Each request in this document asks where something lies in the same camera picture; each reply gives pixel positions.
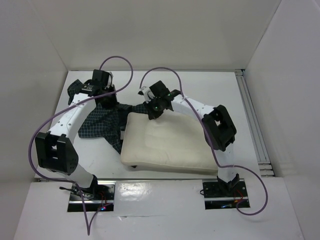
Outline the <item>dark blue checkered pillowcase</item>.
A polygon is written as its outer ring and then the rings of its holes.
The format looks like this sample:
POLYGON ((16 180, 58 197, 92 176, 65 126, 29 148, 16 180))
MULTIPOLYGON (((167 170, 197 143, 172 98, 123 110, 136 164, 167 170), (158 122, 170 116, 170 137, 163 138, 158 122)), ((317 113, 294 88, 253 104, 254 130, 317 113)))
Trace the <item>dark blue checkered pillowcase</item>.
POLYGON ((142 103, 119 103, 109 109, 103 108, 99 103, 81 125, 78 135, 82 139, 104 138, 120 154, 123 145, 122 133, 126 129, 129 113, 148 114, 142 103))

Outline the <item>cream white pillow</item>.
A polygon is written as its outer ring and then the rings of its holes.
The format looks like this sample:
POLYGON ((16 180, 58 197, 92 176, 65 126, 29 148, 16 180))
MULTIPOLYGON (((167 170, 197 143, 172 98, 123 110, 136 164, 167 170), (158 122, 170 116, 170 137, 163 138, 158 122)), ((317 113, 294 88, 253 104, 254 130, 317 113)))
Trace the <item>cream white pillow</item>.
POLYGON ((121 163, 152 170, 216 173, 218 166, 198 120, 164 113, 150 120, 146 114, 127 116, 121 163))

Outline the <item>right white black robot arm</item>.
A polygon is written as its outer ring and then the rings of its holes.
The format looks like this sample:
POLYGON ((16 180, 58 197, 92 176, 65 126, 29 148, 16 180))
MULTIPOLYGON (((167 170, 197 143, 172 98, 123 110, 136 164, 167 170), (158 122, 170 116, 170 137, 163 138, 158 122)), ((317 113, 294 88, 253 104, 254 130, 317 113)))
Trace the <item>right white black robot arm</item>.
POLYGON ((210 106, 198 102, 182 91, 170 91, 162 81, 150 87, 142 86, 138 92, 144 97, 148 118, 159 118, 165 110, 180 113, 199 120, 204 132, 204 138, 214 153, 218 166, 218 190, 223 196, 230 196, 240 180, 235 167, 234 141, 236 127, 223 105, 210 106))

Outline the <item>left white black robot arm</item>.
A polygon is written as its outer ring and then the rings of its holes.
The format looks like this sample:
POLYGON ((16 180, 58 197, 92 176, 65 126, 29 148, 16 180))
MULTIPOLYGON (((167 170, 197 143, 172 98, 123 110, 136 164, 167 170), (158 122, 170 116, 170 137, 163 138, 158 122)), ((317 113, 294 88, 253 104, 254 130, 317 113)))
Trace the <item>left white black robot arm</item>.
POLYGON ((104 107, 117 104, 113 75, 95 69, 91 79, 73 90, 69 103, 72 109, 66 111, 49 131, 39 132, 35 137, 38 165, 77 183, 81 194, 92 200, 99 193, 98 180, 79 164, 73 143, 80 127, 98 104, 104 107))

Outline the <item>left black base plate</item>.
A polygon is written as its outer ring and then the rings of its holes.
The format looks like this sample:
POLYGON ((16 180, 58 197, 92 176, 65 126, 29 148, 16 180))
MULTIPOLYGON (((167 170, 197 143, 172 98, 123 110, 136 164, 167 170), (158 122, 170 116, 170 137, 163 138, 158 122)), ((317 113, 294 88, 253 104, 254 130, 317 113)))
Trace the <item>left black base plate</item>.
MULTIPOLYGON (((84 205, 87 212, 113 212, 116 182, 113 180, 99 180, 98 188, 93 196, 83 192, 84 205)), ((80 193, 73 184, 71 187, 59 187, 60 190, 69 192, 67 211, 69 213, 83 212, 83 203, 80 193)))

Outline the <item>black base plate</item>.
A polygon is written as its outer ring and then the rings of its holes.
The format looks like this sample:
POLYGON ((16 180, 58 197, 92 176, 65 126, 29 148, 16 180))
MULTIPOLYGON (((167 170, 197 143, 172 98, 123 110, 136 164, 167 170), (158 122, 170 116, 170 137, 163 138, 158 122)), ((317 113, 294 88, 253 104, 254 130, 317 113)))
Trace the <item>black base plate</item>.
POLYGON ((250 208, 246 183, 243 179, 231 191, 220 189, 217 179, 204 179, 199 193, 204 197, 206 210, 250 208))
MULTIPOLYGON (((98 188, 93 196, 83 192, 84 205, 87 212, 113 212, 116 182, 113 180, 99 180, 98 188)), ((80 193, 73 184, 71 187, 59 187, 60 190, 69 192, 67 211, 69 213, 83 212, 83 203, 80 193)))

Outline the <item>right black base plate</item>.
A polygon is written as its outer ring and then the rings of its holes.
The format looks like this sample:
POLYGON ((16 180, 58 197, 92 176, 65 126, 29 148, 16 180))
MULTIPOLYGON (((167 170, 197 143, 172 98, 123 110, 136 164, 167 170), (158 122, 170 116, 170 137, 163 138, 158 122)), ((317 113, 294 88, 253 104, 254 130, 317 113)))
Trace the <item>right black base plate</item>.
POLYGON ((199 193, 204 197, 206 210, 250 208, 246 183, 243 179, 231 191, 220 189, 217 179, 204 179, 199 193))

